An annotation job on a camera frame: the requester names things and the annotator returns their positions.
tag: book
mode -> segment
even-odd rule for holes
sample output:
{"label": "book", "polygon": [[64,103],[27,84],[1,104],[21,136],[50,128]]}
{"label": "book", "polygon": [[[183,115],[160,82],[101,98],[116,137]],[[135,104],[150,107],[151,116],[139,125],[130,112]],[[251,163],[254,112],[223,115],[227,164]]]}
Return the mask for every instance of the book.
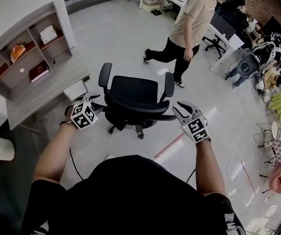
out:
{"label": "book", "polygon": [[29,71],[29,78],[31,83],[34,83],[47,73],[49,73],[48,65],[45,61],[42,61],[40,64]]}

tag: black cable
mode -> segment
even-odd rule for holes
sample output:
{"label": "black cable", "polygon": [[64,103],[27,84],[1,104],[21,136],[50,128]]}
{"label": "black cable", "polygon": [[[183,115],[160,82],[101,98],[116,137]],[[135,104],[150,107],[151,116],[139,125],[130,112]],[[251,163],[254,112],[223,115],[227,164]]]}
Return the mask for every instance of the black cable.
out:
{"label": "black cable", "polygon": [[74,162],[74,159],[73,159],[73,156],[72,156],[72,150],[71,150],[71,148],[70,148],[70,155],[71,155],[71,158],[72,158],[72,161],[73,161],[73,165],[74,165],[74,167],[75,167],[75,170],[76,170],[78,176],[81,178],[81,180],[83,180],[82,176],[81,176],[80,173],[78,172],[77,167],[76,167],[76,165],[75,165],[75,162]]}
{"label": "black cable", "polygon": [[194,174],[194,172],[196,171],[196,169],[193,170],[193,172],[190,174],[189,178],[187,179],[186,183],[188,183],[188,181],[190,180],[191,176]]}
{"label": "black cable", "polygon": [[230,67],[232,66],[232,64],[234,64],[235,62],[237,62],[239,59],[236,59],[233,63],[231,63]]}

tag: bookshelf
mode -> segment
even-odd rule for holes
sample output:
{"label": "bookshelf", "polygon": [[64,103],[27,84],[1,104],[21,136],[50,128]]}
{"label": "bookshelf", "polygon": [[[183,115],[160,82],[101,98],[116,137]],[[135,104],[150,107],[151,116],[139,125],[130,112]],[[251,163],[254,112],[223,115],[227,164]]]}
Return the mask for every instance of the bookshelf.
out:
{"label": "bookshelf", "polygon": [[[40,32],[50,25],[53,25],[57,37],[44,44],[40,39]],[[12,63],[9,54],[15,45],[23,45],[25,51]],[[16,34],[11,34],[7,41],[0,45],[0,94],[8,100],[13,100],[18,95],[13,93],[15,88],[19,88],[20,84],[26,86],[28,82],[31,83],[29,71],[32,68],[46,62],[51,72],[71,56],[72,51],[64,36],[58,15],[52,6],[45,13],[36,15],[34,19],[25,24],[24,28]]]}

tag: sneaker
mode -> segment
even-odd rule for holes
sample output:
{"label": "sneaker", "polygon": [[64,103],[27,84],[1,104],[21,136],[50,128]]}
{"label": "sneaker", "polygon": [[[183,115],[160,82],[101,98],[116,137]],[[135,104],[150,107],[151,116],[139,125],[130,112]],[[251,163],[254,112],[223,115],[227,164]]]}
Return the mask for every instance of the sneaker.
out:
{"label": "sneaker", "polygon": [[108,155],[104,158],[104,161],[105,161],[105,160],[108,160],[108,159],[114,159],[114,158],[116,158],[114,155],[108,154]]}
{"label": "sneaker", "polygon": [[262,92],[262,99],[263,99],[263,102],[267,103],[270,101],[271,99],[271,92],[268,90],[268,89],[264,89],[263,92]]}
{"label": "sneaker", "polygon": [[144,63],[147,65],[150,61],[147,59],[147,56],[146,56],[146,51],[148,50],[149,48],[145,48],[145,52],[144,52]]}
{"label": "sneaker", "polygon": [[184,89],[184,84],[183,84],[183,82],[182,81],[180,81],[180,82],[175,82],[175,84],[177,85],[177,87],[179,87],[180,89]]}

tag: jeans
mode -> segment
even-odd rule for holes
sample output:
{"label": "jeans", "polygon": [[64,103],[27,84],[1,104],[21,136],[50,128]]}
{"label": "jeans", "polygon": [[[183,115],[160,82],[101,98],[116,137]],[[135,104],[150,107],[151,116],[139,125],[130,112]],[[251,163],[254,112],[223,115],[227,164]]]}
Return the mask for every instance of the jeans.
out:
{"label": "jeans", "polygon": [[[199,45],[193,47],[194,56],[199,50]],[[181,82],[181,76],[188,69],[189,61],[184,59],[185,48],[174,44],[169,38],[163,51],[155,51],[148,49],[146,51],[147,60],[157,60],[162,63],[169,63],[176,59],[174,69],[174,80],[175,82]]]}
{"label": "jeans", "polygon": [[[229,72],[228,76],[231,78],[231,77],[234,77],[238,74],[237,72],[237,67],[235,67],[232,71]],[[238,87],[240,86],[242,83],[244,83],[246,80],[247,80],[247,76],[240,76],[239,79],[234,83],[234,86],[235,87]]]}

